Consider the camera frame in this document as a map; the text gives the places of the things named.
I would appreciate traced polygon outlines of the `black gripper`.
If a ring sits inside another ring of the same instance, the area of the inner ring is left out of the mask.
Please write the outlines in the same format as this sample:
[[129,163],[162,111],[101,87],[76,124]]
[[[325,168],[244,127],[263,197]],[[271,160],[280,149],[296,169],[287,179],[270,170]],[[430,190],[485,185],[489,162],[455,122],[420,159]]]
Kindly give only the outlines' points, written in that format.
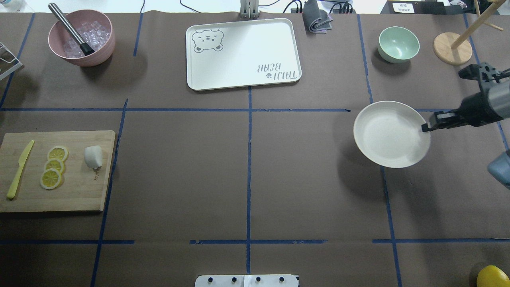
[[478,81],[480,91],[462,100],[457,109],[448,112],[435,112],[422,132],[450,129],[461,126],[480,127],[509,118],[510,91],[509,69],[498,71],[488,63],[470,64],[461,69],[458,75],[463,79]]

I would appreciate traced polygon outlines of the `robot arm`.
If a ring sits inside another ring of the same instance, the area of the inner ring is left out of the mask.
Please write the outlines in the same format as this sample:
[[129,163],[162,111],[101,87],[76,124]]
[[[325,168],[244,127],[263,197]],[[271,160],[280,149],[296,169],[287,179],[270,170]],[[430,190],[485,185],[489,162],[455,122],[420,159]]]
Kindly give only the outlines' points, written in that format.
[[429,122],[421,126],[422,132],[452,129],[461,126],[481,127],[497,122],[505,152],[487,166],[488,172],[507,189],[510,187],[509,142],[503,134],[500,121],[510,117],[509,69],[498,71],[490,64],[470,64],[458,75],[462,79],[478,82],[480,91],[464,98],[457,109],[437,111]]

